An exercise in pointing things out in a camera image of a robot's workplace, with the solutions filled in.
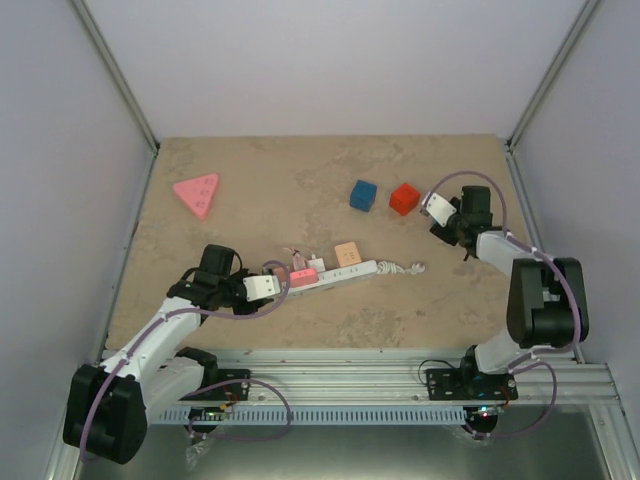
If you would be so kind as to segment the red cube socket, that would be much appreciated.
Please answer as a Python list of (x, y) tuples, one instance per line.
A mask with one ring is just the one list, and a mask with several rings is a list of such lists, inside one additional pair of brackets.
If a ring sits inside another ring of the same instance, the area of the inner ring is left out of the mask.
[(403, 183), (395, 189), (389, 200), (389, 206), (399, 215), (408, 215), (419, 203), (420, 192), (409, 183)]

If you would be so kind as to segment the pink round plug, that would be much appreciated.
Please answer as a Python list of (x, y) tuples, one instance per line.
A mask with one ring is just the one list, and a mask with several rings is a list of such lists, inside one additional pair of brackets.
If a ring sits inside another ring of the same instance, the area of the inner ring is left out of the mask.
[(289, 275), (290, 288), (301, 288), (313, 285), (319, 281), (319, 275), (315, 268), (295, 270)]

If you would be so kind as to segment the blue cube socket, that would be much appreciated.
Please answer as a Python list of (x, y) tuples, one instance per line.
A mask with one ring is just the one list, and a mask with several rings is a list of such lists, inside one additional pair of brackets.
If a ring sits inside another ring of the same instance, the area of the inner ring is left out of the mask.
[(349, 198), (349, 205), (359, 211), (369, 212), (375, 202), (377, 186), (373, 183), (357, 180)]

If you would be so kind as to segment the white power strip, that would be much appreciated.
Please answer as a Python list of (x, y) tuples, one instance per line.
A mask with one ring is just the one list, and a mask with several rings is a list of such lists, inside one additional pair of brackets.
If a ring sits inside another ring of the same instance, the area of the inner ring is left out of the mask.
[(287, 298), (301, 297), (310, 293), (322, 292), (375, 277), (377, 275), (377, 270), (378, 267), (375, 260), (327, 270), (318, 274), (317, 282), (290, 289)]

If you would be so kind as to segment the pink power strip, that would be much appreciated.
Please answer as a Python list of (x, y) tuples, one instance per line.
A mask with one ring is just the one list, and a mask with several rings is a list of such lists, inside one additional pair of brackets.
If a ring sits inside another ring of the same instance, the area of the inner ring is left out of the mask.
[(215, 173), (175, 183), (172, 190), (182, 204), (199, 220), (205, 220), (219, 184)]

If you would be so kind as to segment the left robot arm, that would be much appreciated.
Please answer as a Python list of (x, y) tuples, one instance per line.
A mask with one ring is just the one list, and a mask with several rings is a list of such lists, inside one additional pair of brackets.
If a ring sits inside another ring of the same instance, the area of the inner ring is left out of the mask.
[(125, 346), (76, 370), (64, 443), (82, 456), (125, 464), (139, 451), (149, 424), (178, 401), (245, 398), (252, 381), (247, 371), (221, 370), (215, 355), (181, 343), (210, 317), (249, 320), (274, 312), (291, 283), (280, 262), (268, 261), (252, 273), (235, 250), (206, 246), (199, 265), (168, 289), (152, 319)]

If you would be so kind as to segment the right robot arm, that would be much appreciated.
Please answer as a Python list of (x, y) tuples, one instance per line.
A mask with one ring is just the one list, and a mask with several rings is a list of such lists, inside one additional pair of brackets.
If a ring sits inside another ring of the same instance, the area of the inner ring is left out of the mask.
[(584, 278), (574, 258), (552, 257), (493, 222), (491, 192), (465, 186), (450, 200), (430, 193), (421, 211), (431, 233), (509, 279), (506, 325), (490, 340), (467, 349), (456, 367), (424, 371), (432, 401), (508, 402), (518, 397), (515, 372), (540, 353), (567, 351), (589, 332)]

